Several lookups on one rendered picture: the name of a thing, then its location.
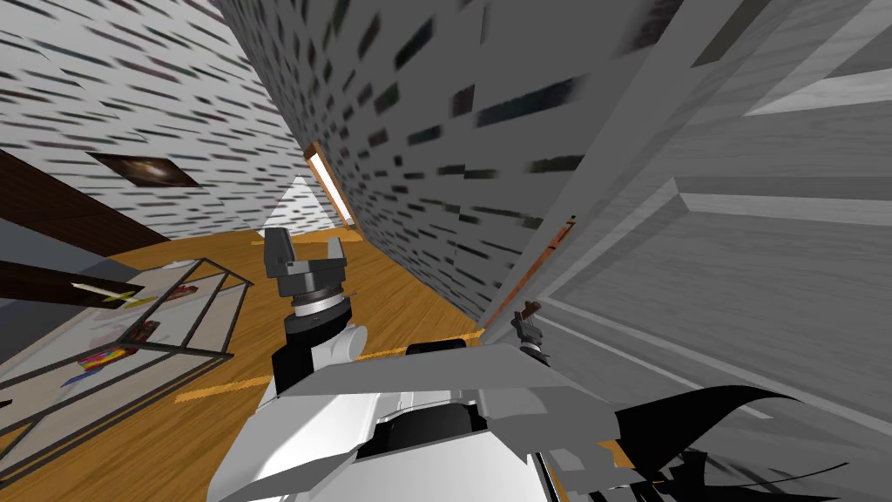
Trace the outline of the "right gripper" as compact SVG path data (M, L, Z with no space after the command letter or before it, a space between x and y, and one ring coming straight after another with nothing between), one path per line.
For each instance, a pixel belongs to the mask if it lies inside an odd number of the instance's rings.
M540 309L540 302L524 302L524 308L514 313L511 326L521 343L542 343L542 330L532 324L532 317Z

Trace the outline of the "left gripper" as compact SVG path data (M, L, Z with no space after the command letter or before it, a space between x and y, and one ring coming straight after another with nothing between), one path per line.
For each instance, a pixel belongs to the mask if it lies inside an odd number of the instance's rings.
M345 258L341 239L328 239L327 259L294 261L295 252L287 228L264 229L263 260L267 276L274 276L280 297L311 294L339 288L346 280Z

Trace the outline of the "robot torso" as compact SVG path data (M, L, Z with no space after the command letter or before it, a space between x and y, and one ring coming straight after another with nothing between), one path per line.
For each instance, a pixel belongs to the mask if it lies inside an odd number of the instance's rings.
M206 502L552 502L640 480L612 407L505 344L328 366L269 398Z

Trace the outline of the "grey door leaf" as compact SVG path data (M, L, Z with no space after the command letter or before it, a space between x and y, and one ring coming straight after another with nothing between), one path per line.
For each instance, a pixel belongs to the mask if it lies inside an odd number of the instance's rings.
M892 0L547 0L591 136L480 322L544 305L555 365L601 346L780 394L713 450L892 502Z

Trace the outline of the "dark brown wooden furniture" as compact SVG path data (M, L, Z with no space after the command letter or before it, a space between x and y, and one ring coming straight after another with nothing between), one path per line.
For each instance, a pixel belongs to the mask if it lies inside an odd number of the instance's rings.
M135 293L116 254L166 238L0 150L0 299L115 309Z

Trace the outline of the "bright window with orange frame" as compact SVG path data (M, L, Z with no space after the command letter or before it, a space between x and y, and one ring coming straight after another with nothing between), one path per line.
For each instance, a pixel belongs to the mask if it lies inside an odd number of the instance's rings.
M354 211L345 199L341 184L330 168L326 155L318 142L310 143L303 152L307 165L326 193L334 210L341 218L344 227L361 234L361 228L355 220Z

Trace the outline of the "glass table with black frame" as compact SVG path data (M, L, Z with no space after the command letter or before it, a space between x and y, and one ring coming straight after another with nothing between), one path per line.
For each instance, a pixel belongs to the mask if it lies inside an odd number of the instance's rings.
M250 281L203 258L148 268L117 309L85 309L0 363L0 485L219 366Z

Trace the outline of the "dark picture on wall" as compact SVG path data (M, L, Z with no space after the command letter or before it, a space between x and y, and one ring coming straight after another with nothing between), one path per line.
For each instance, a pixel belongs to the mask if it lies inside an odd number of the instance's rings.
M200 183L170 159L98 152L87 154L136 187L199 187Z

